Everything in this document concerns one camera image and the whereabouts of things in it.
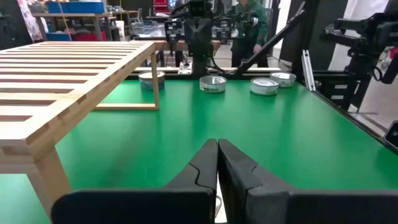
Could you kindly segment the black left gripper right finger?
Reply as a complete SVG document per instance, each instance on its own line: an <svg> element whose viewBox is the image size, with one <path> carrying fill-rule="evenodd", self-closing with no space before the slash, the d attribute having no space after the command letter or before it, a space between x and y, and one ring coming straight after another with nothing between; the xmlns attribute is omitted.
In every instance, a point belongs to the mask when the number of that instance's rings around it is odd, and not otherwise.
<svg viewBox="0 0 398 224"><path fill-rule="evenodd" d="M228 223L397 223L395 190L294 187L227 139L218 171Z"/></svg>

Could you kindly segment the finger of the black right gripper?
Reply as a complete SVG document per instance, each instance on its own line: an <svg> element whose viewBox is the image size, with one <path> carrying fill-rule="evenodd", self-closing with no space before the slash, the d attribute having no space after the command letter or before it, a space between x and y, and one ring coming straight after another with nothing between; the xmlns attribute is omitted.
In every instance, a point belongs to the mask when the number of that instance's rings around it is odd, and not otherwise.
<svg viewBox="0 0 398 224"><path fill-rule="evenodd" d="M204 57L211 57L213 53L211 19L199 20L198 40L199 53Z"/></svg>
<svg viewBox="0 0 398 224"><path fill-rule="evenodd" d="M198 27L198 19L187 19L184 23L185 42L188 46L188 54L190 57L198 56L198 51L195 45L196 31Z"/></svg>

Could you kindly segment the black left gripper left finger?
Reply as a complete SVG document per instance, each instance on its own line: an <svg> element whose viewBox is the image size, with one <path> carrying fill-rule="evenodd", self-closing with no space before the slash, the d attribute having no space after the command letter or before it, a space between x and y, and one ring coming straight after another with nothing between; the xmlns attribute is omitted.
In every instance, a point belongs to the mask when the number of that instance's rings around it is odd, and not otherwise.
<svg viewBox="0 0 398 224"><path fill-rule="evenodd" d="M218 142L207 140L188 164L157 189L79 190L60 197L53 223L214 223Z"/></svg>

